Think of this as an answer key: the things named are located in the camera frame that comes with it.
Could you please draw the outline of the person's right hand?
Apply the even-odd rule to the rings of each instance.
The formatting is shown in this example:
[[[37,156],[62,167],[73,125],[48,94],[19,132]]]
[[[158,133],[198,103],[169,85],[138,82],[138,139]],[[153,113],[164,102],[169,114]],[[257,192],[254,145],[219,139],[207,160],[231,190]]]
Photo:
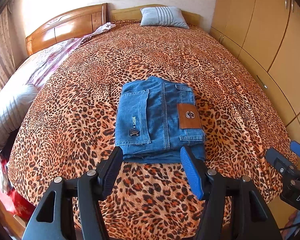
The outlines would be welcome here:
[[[289,239],[295,236],[300,230],[300,211],[296,210],[289,218],[287,224],[281,230],[281,236],[283,239]]]

